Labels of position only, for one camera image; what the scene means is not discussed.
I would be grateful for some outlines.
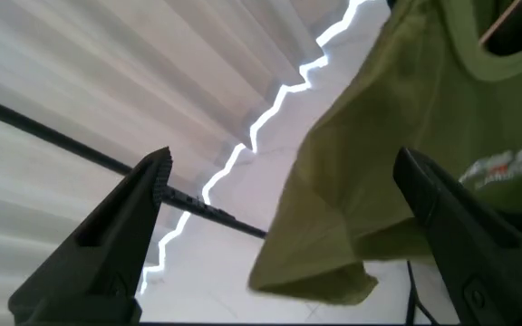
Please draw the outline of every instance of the green shirt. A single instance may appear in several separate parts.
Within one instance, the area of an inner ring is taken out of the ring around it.
[[[398,1],[299,149],[252,289],[357,303],[376,284],[363,261],[429,258],[392,180],[402,146],[461,177],[480,200],[522,212],[522,51],[498,57],[479,46],[479,29],[492,22],[476,10],[471,0]]]

